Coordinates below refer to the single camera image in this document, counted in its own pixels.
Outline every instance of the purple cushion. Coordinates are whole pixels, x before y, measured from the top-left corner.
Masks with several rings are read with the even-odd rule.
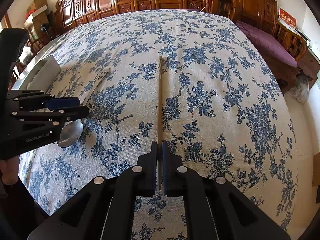
[[[291,67],[298,66],[298,63],[290,53],[270,34],[240,21],[237,21],[236,25],[261,54],[276,58]]]

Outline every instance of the spoon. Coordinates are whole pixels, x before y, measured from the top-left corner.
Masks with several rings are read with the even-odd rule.
[[[84,99],[82,105],[85,106],[91,97],[92,93],[96,89],[96,87],[100,84],[100,81],[102,78],[109,72],[109,68],[105,67],[102,71],[99,72],[97,75],[94,84],[92,88],[90,89],[88,95]],[[60,140],[57,141],[58,146],[60,148],[66,148],[74,144],[81,136],[83,132],[83,123],[82,119],[78,119],[76,121],[73,121],[71,123],[68,123],[66,126],[64,126],[60,133]]]

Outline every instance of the tile floor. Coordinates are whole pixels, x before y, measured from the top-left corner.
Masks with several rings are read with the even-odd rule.
[[[303,105],[287,93],[284,96],[296,134],[299,163],[298,194],[288,232],[292,240],[301,236],[320,207],[320,204],[316,204],[317,188],[312,187],[313,155],[319,152],[317,128],[320,127],[320,122],[317,122],[320,111],[314,109],[320,102],[320,90],[315,86],[309,95],[309,101]]]

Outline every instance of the wooden stick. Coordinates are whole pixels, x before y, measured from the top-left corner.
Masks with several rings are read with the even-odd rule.
[[[157,143],[158,143],[158,152],[161,151],[162,144],[162,56],[159,57],[159,81],[158,81],[158,135],[157,135]],[[162,158],[158,158],[158,190],[161,190],[161,182],[162,182]]]

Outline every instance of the silver screw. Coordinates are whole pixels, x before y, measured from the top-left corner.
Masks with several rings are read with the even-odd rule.
[[[225,184],[226,179],[224,177],[216,177],[216,182],[218,184]]]
[[[103,177],[95,177],[93,182],[95,184],[102,184],[104,182],[104,178]]]
[[[180,166],[177,168],[177,171],[180,172],[180,173],[186,173],[187,172],[187,167],[185,166]]]
[[[141,166],[134,166],[134,167],[132,168],[132,171],[133,171],[133,172],[141,172],[141,171],[142,171],[142,167],[141,167]]]

